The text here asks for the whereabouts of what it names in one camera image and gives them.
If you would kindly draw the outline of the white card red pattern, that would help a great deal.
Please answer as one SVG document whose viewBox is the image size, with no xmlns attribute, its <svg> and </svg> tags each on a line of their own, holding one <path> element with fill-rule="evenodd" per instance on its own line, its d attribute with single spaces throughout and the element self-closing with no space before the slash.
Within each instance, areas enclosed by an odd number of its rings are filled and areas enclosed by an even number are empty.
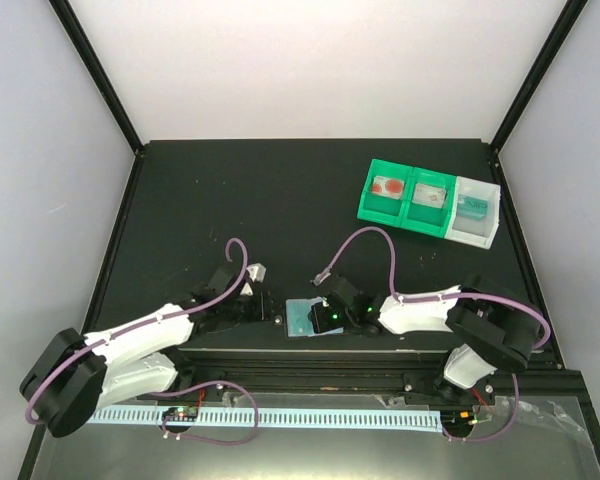
<svg viewBox="0 0 600 480">
<path fill-rule="evenodd" d="M 432 186 L 424 183 L 416 183 L 411 202 L 434 209 L 442 209 L 447 197 L 445 188 Z"/>
</svg>

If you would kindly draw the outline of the teal AION VIP card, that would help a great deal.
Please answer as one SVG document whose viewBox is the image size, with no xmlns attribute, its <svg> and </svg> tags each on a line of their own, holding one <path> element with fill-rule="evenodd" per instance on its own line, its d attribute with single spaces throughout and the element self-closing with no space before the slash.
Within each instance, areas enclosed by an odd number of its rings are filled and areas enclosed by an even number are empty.
<svg viewBox="0 0 600 480">
<path fill-rule="evenodd" d="M 456 214 L 474 221 L 482 221 L 488 213 L 489 202 L 467 195 L 459 195 Z"/>
</svg>

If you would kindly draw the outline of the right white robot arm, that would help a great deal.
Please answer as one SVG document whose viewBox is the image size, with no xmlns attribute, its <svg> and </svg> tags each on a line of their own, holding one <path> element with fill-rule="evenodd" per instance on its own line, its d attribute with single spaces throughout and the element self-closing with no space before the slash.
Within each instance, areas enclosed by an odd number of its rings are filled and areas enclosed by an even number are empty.
<svg viewBox="0 0 600 480">
<path fill-rule="evenodd" d="M 383 297 L 363 293 L 340 275 L 329 274 L 316 285 L 318 299 L 308 321 L 319 334 L 342 329 L 374 337 L 382 332 L 449 333 L 452 348 L 437 373 L 408 384 L 429 402 L 461 405 L 486 377 L 501 371 L 520 374 L 531 353 L 551 335 L 548 321 L 533 306 L 507 298 L 506 291 L 479 275 L 436 292 Z"/>
</svg>

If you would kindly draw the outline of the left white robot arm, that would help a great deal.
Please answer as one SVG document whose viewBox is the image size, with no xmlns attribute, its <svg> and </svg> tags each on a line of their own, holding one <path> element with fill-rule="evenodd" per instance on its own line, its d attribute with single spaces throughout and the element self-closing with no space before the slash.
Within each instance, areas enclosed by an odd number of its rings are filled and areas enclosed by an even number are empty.
<svg viewBox="0 0 600 480">
<path fill-rule="evenodd" d="M 59 332 L 19 387 L 26 421 L 61 438 L 122 401 L 187 397 L 195 369 L 180 346 L 199 335 L 265 320 L 271 310 L 265 275 L 260 263 L 244 270 L 224 264 L 181 302 L 103 331 Z"/>
</svg>

